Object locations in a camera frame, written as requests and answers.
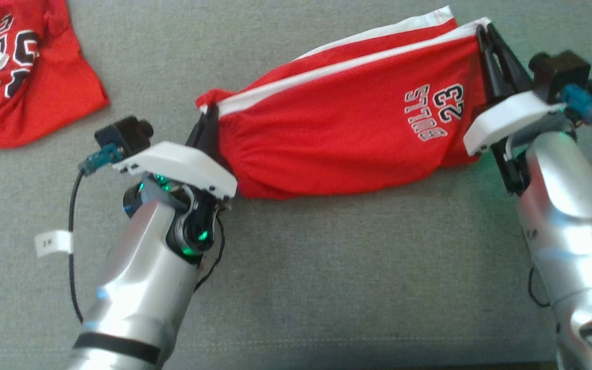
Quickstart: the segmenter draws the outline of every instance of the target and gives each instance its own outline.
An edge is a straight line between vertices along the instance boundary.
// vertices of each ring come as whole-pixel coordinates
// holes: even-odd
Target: white trim
[[[254,89],[250,89],[249,91],[244,91],[237,95],[230,96],[227,99],[221,100],[218,103],[218,116],[223,117],[224,115],[228,115],[230,113],[245,110],[249,107],[252,107],[256,103],[259,103],[263,99],[266,99],[281,91],[285,91],[290,87],[305,84],[306,82],[326,77],[328,75],[333,75],[334,73],[339,73],[356,66],[366,65],[367,63],[380,61],[381,59],[386,59],[389,57],[399,56],[400,54],[405,54],[418,49],[424,49],[433,45],[443,44],[453,40],[460,40],[470,36],[474,37],[477,26],[482,25],[483,27],[486,27],[490,22],[491,21],[488,18],[477,19],[472,23],[464,24],[453,31],[449,31],[444,35],[440,35],[430,40],[418,42],[416,44],[395,47],[394,49],[381,52],[374,52],[374,54],[365,55],[363,57],[355,58],[350,61],[344,61],[334,65],[324,66],[301,73],[300,75],[295,75],[293,77],[287,77],[279,81],[271,82],[270,84],[262,85]]]
[[[317,47],[316,49],[310,50],[305,54],[301,55],[300,58],[305,58],[312,56],[313,54],[317,54],[317,52],[322,52],[324,50],[332,49],[334,47],[338,47],[340,45],[351,44],[354,42],[359,42],[363,40],[369,40],[372,38],[378,38],[381,36],[386,35],[393,35],[394,33],[400,33],[404,31],[411,31],[411,30],[418,30],[420,28],[427,28],[427,27],[435,27],[441,24],[444,24],[448,21],[451,21],[454,16],[451,14],[451,8],[447,5],[446,7],[434,10],[428,14],[420,15],[420,16],[412,16],[411,18],[404,19],[399,23],[390,24],[389,26],[383,26],[378,28],[373,28],[371,30],[367,30],[364,32],[357,33],[352,36],[348,36],[347,38],[343,38],[341,40],[337,40],[331,42],[326,45],[322,45]]]

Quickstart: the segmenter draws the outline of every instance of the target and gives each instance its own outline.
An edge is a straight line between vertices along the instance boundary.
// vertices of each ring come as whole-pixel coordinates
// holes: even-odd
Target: green light
[[[181,252],[184,253],[184,255],[188,255],[188,256],[191,256],[191,257],[195,257],[195,256],[198,255],[198,253],[195,253],[194,250],[192,250],[191,248],[188,248],[188,247],[187,248],[182,248],[181,249]]]

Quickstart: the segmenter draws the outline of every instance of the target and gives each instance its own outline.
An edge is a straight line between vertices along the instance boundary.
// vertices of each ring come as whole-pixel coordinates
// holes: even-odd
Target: cable
[[[528,291],[529,291],[529,297],[531,297],[531,300],[533,300],[533,302],[538,305],[538,307],[549,307],[549,302],[547,302],[546,304],[541,303],[538,298],[535,297],[535,295],[533,295],[533,290],[531,290],[531,281],[533,281],[533,267],[531,268],[531,270],[529,270],[529,283],[528,283]]]
[[[75,202],[77,199],[77,191],[79,185],[82,183],[84,178],[84,170],[80,170],[75,180],[75,186],[72,187],[72,195],[70,196],[70,208],[68,209],[68,232],[72,234],[75,231]],[[72,298],[72,306],[75,308],[75,314],[80,323],[84,323],[84,317],[79,309],[77,302],[77,290],[75,288],[75,255],[70,253],[68,255],[68,278],[70,279],[70,297]]]
[[[198,288],[200,288],[200,286],[202,286],[202,284],[204,284],[205,281],[209,279],[218,263],[220,263],[220,259],[223,257],[223,249],[225,248],[225,231],[223,229],[223,223],[220,221],[220,216],[218,214],[216,215],[216,222],[218,223],[218,227],[220,228],[220,248],[218,249],[218,257],[216,257],[216,260],[214,261],[212,267],[209,268],[209,272],[207,272],[207,274],[205,274],[205,276],[203,276],[202,279],[200,279],[200,281],[197,284],[195,284],[195,289],[193,290],[193,292],[198,290]]]

